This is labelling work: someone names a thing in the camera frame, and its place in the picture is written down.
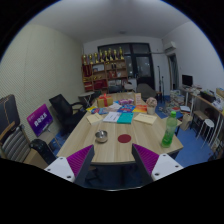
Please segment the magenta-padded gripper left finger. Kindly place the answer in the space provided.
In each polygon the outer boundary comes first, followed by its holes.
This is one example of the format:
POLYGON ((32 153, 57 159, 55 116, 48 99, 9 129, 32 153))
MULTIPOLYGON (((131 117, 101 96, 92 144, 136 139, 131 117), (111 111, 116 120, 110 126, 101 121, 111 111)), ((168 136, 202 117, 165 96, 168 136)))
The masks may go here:
POLYGON ((45 171, 69 182, 82 185, 94 157, 94 146, 89 145, 68 157, 58 157, 45 171))

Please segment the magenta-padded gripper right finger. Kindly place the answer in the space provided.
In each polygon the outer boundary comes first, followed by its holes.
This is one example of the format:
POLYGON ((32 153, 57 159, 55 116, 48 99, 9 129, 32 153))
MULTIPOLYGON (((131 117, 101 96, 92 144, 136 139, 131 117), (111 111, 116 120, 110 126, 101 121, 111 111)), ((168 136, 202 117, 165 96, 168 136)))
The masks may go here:
POLYGON ((182 166, 168 154, 163 153, 158 155, 137 144, 132 144, 132 155, 136 161, 144 185, 182 169, 182 166))

